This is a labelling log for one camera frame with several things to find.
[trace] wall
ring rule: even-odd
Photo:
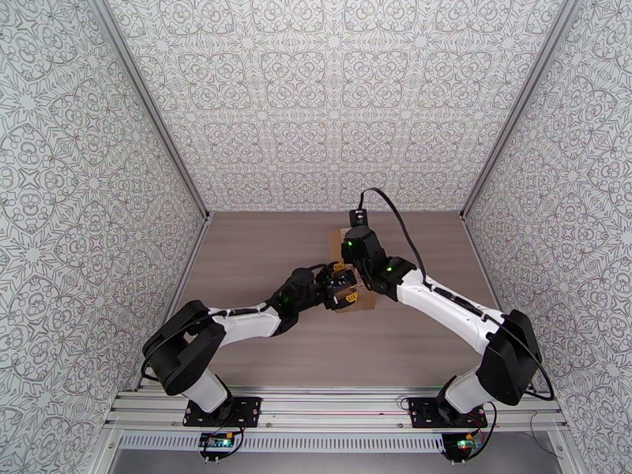
[[[584,0],[467,224],[591,472],[632,472],[632,0]]]
[[[336,211],[459,209],[561,0],[108,1],[209,209]]]
[[[0,18],[0,472],[83,472],[201,218],[85,0]]]

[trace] patterned wallpaper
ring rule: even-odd
[[[467,224],[590,472],[632,472],[632,0],[585,0]]]
[[[560,1],[109,0],[207,208],[274,211],[459,209]]]
[[[0,472],[83,472],[201,218],[85,0],[0,19]]]

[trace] wooden table surface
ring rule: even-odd
[[[494,306],[456,213],[403,213],[428,275]],[[391,213],[369,213],[388,255],[414,261]],[[328,261],[327,233],[347,213],[217,213],[181,304],[244,307],[267,299],[299,266]],[[479,356],[423,313],[379,296],[375,310],[337,314],[316,307],[287,333],[222,348],[211,363],[242,386],[441,386]]]

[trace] side wall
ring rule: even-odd
[[[0,472],[83,472],[201,218],[85,0],[0,19]]]
[[[632,471],[632,0],[585,0],[467,219],[590,472]]]

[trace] cardboard piece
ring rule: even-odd
[[[349,228],[335,229],[333,231],[329,231],[329,260],[331,262],[342,262],[342,253],[340,252],[340,245],[342,244],[342,239],[344,239],[344,234],[349,230]],[[355,267],[351,264],[346,265],[347,269],[351,269],[353,271],[353,275],[358,280],[358,284],[356,284],[353,288],[349,288],[345,291],[342,291],[337,295],[338,298],[344,297],[347,294],[350,294],[353,289],[358,292],[358,300],[355,301],[351,306],[345,307],[344,309],[337,310],[336,312],[352,312],[354,310],[372,310],[375,308],[375,292],[369,291],[362,282],[360,275]]]

